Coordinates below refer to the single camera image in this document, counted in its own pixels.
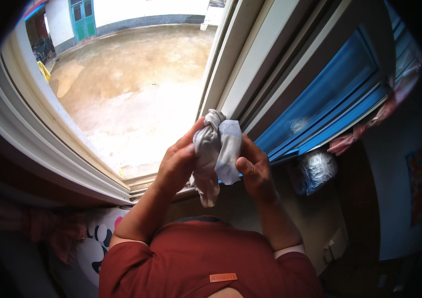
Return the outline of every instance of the plastic bag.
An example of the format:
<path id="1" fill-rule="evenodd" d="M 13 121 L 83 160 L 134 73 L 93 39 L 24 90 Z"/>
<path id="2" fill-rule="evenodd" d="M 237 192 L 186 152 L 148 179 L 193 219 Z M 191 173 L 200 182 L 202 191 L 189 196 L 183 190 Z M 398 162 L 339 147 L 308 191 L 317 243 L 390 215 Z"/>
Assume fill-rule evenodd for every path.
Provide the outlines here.
<path id="1" fill-rule="evenodd" d="M 297 167 L 289 169 L 291 182 L 298 195 L 310 195 L 337 175 L 337 161 L 333 154 L 314 150 L 303 156 Z"/>

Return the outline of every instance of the poster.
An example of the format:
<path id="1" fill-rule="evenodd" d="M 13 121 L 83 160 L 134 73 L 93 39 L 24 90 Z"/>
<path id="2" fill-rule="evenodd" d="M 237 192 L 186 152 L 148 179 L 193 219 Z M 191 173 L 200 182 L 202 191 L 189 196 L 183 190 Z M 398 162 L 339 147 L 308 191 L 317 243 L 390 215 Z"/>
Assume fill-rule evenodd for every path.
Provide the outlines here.
<path id="1" fill-rule="evenodd" d="M 411 226 L 422 223 L 422 149 L 406 156 L 411 188 Z"/>

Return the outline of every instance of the hand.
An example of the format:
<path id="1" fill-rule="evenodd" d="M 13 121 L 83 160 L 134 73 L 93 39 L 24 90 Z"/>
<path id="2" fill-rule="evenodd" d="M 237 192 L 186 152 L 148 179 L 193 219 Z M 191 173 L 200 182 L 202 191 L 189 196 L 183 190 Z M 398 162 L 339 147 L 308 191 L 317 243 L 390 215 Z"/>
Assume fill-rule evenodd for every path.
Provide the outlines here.
<path id="1" fill-rule="evenodd" d="M 152 186 L 170 195 L 183 189 L 196 167 L 193 135 L 204 126 L 204 117 L 201 117 L 190 131 L 168 148 Z"/>
<path id="2" fill-rule="evenodd" d="M 279 198 L 267 154 L 246 134 L 242 134 L 241 157 L 236 160 L 236 168 L 244 176 L 247 192 L 256 201 L 272 203 Z"/>

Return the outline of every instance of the courtyard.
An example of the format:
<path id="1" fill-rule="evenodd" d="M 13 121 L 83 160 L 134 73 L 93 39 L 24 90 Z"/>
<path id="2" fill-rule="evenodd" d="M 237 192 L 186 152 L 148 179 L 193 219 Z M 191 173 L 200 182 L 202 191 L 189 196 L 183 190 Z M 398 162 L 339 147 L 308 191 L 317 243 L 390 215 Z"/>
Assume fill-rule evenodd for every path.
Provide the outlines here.
<path id="1" fill-rule="evenodd" d="M 61 54 L 49 85 L 114 170 L 156 173 L 196 119 L 216 28 L 160 25 L 96 38 Z"/>

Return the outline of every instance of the teal door frame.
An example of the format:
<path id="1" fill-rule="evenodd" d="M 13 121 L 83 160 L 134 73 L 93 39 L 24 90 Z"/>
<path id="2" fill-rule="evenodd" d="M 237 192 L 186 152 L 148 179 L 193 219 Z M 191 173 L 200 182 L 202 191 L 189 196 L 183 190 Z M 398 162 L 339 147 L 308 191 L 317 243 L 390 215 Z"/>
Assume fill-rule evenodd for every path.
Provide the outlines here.
<path id="1" fill-rule="evenodd" d="M 93 0 L 69 0 L 69 6 L 75 41 L 96 36 Z"/>

